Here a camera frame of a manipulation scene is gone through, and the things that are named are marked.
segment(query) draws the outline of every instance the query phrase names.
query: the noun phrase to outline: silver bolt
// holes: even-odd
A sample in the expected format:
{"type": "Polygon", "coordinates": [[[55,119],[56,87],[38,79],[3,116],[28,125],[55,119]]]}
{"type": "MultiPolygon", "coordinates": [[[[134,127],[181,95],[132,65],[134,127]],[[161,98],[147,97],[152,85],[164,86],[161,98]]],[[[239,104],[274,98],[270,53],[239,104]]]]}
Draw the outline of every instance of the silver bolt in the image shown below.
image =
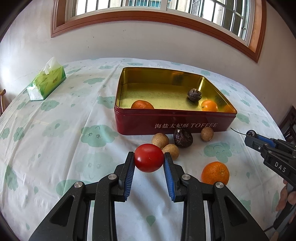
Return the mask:
{"type": "Polygon", "coordinates": [[[82,182],[76,182],[76,183],[74,183],[74,187],[81,188],[82,187],[82,182]]]}
{"type": "Polygon", "coordinates": [[[217,188],[222,188],[222,187],[224,187],[224,184],[221,183],[221,182],[217,182],[217,183],[216,183],[216,187],[217,187],[217,188]]]}
{"type": "Polygon", "coordinates": [[[190,179],[190,175],[189,174],[184,174],[184,175],[182,175],[182,179],[189,180],[190,179]]]}
{"type": "Polygon", "coordinates": [[[117,178],[117,176],[116,176],[116,174],[110,174],[110,175],[108,176],[108,178],[109,178],[110,180],[114,180],[114,179],[117,178]]]}

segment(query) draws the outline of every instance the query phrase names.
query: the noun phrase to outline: tomato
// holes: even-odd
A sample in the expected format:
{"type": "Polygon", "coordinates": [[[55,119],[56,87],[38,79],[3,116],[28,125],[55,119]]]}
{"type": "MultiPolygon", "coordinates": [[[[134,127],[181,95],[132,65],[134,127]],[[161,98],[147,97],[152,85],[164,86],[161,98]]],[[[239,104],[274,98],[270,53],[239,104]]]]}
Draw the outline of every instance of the tomato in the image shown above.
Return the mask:
{"type": "Polygon", "coordinates": [[[142,172],[154,172],[164,162],[162,150],[153,144],[143,144],[135,150],[135,165],[142,172]]]}

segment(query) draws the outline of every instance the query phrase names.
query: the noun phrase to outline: wrinkled dark fruit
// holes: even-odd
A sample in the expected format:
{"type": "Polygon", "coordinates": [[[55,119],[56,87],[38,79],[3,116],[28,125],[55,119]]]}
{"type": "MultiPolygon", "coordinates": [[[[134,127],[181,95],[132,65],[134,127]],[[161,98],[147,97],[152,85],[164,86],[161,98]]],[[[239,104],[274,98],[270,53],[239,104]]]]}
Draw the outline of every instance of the wrinkled dark fruit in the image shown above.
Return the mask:
{"type": "Polygon", "coordinates": [[[202,93],[197,89],[191,89],[187,93],[188,99],[193,102],[198,102],[202,98],[202,93]]]}
{"type": "Polygon", "coordinates": [[[176,128],[174,131],[174,141],[176,146],[186,148],[192,145],[193,137],[188,130],[176,128]]]}

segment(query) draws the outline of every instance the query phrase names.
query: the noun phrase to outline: wall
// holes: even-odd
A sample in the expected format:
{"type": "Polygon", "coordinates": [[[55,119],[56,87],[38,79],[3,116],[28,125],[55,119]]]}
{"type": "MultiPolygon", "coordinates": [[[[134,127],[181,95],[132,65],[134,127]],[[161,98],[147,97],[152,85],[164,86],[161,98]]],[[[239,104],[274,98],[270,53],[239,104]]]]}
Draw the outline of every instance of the wall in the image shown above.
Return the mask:
{"type": "Polygon", "coordinates": [[[162,23],[113,22],[50,38],[52,1],[33,0],[0,43],[0,88],[11,101],[55,56],[60,63],[100,57],[160,59],[207,69],[245,85],[279,123],[296,106],[296,39],[267,4],[258,64],[202,33],[162,23]]]}

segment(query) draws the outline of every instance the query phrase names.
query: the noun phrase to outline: metal tin box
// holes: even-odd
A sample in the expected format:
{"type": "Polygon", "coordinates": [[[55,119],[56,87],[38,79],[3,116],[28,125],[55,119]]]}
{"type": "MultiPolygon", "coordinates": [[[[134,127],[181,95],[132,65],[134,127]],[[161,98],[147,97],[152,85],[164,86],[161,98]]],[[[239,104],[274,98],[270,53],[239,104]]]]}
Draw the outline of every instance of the metal tin box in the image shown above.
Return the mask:
{"type": "Polygon", "coordinates": [[[225,131],[237,111],[229,100],[204,76],[171,69],[127,67],[122,70],[115,101],[117,131],[123,135],[172,134],[176,127],[200,133],[209,126],[225,131]],[[202,99],[193,103],[187,92],[196,88],[202,99]],[[201,110],[210,99],[218,112],[201,110]],[[136,100],[145,100],[154,109],[131,109],[136,100]]]}

